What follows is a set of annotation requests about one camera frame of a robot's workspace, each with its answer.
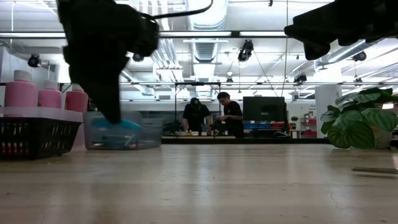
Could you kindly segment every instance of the black basket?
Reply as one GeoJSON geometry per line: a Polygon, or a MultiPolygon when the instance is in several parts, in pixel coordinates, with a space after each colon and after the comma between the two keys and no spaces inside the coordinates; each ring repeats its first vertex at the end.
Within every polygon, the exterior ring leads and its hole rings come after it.
{"type": "Polygon", "coordinates": [[[0,159],[37,159],[70,152],[80,122],[0,118],[0,159]]]}

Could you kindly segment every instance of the person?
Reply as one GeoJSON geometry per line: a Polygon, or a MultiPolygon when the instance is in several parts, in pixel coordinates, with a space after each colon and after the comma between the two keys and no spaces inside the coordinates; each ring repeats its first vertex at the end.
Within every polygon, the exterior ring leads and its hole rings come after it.
{"type": "Polygon", "coordinates": [[[243,114],[239,104],[230,99],[227,92],[218,94],[217,99],[224,106],[224,116],[218,117],[220,121],[225,121],[228,134],[236,138],[243,138],[243,114]]]}
{"type": "Polygon", "coordinates": [[[183,118],[184,131],[198,131],[202,132],[201,125],[203,120],[206,118],[208,126],[208,132],[211,131],[211,116],[210,111],[206,105],[200,103],[200,100],[196,97],[191,99],[191,102],[185,106],[183,118]]]}

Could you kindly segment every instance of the computer monitor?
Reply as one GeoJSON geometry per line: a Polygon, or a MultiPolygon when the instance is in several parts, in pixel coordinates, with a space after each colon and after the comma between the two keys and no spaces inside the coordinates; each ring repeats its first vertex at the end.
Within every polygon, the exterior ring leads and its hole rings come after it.
{"type": "Polygon", "coordinates": [[[244,121],[285,121],[284,97],[244,96],[244,121]]]}

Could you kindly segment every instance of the pink bottle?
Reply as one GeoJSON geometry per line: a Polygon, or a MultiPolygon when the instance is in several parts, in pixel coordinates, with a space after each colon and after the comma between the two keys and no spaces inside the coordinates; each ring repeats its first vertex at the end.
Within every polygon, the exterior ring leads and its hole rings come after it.
{"type": "Polygon", "coordinates": [[[62,93],[57,90],[57,83],[46,80],[44,81],[44,90],[39,91],[37,106],[49,108],[62,108],[62,93]]]}
{"type": "Polygon", "coordinates": [[[15,70],[14,81],[6,84],[5,106],[37,106],[37,90],[27,71],[15,70]]]}
{"type": "Polygon", "coordinates": [[[65,98],[65,108],[67,110],[86,112],[88,104],[88,96],[80,87],[80,85],[73,84],[72,91],[67,92],[65,98]]]}

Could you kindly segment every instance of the white pillar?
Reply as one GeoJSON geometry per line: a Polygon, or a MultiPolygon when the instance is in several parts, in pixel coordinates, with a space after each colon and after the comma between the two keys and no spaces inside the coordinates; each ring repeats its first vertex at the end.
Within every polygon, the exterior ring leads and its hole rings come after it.
{"type": "MultiPolygon", "coordinates": [[[[341,67],[339,65],[330,65],[326,70],[318,70],[314,74],[316,82],[342,82],[341,67]]],[[[328,110],[328,105],[335,105],[335,100],[341,97],[341,85],[322,85],[315,88],[315,101],[317,102],[317,133],[318,138],[326,137],[321,132],[323,122],[321,115],[328,110]]]]}

